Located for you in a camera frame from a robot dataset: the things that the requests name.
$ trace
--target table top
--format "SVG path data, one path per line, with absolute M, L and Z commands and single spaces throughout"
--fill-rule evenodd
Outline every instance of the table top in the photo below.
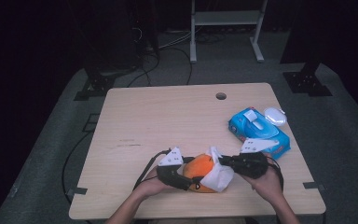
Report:
M 223 93 L 224 100 L 216 98 Z M 149 160 L 169 147 L 195 157 L 215 146 L 224 155 L 238 155 L 242 142 L 228 130 L 231 117 L 253 106 L 260 112 L 281 108 L 268 83 L 143 87 L 110 90 L 93 135 L 69 216 L 72 219 L 110 217 L 131 193 Z M 298 215 L 322 214 L 324 201 L 313 182 L 289 124 L 280 127 L 291 149 L 278 163 L 284 195 Z M 163 158 L 156 159 L 155 164 Z M 166 190 L 144 201 L 136 218 L 244 217 L 275 215 L 240 176 L 221 193 Z

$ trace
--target floor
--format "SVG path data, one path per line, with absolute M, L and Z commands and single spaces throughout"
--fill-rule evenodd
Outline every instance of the floor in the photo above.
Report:
M 144 70 L 117 78 L 114 88 L 267 82 L 272 86 L 316 183 L 324 187 L 327 223 L 358 223 L 358 105 L 339 76 L 321 64 L 316 77 L 332 96 L 292 93 L 283 72 L 303 64 L 280 64 L 287 32 L 262 32 L 265 57 L 258 63 L 249 37 L 252 32 L 205 36 L 197 45 L 198 61 L 189 63 L 188 39 L 160 52 L 159 62 L 145 56 Z M 180 34 L 160 34 L 165 45 Z M 91 130 L 104 97 L 75 101 L 87 80 L 84 69 L 67 84 L 34 148 L 0 209 L 0 223 L 81 223 L 68 217 L 64 192 L 76 187 L 87 156 Z M 274 217 L 256 217 L 275 223 Z M 322 223 L 322 216 L 301 216 L 302 223 Z M 90 220 L 88 223 L 103 223 Z

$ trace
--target white shelf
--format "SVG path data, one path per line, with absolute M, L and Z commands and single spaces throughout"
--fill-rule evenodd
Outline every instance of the white shelf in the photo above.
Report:
M 259 10 L 196 12 L 195 25 L 257 24 Z

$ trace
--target hole in table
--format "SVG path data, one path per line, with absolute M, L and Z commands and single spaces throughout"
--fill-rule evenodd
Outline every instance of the hole in table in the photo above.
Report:
M 223 93 L 223 92 L 218 92 L 218 93 L 216 94 L 216 98 L 217 98 L 218 100 L 226 100 L 227 96 L 226 96 L 226 94 Z

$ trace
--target orange object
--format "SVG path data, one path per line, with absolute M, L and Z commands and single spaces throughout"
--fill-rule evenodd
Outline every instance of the orange object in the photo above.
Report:
M 185 165 L 183 175 L 187 178 L 204 177 L 212 170 L 213 166 L 213 158 L 206 154 L 201 154 Z M 200 193 L 216 192 L 213 189 L 203 186 L 201 183 L 192 184 L 190 189 Z

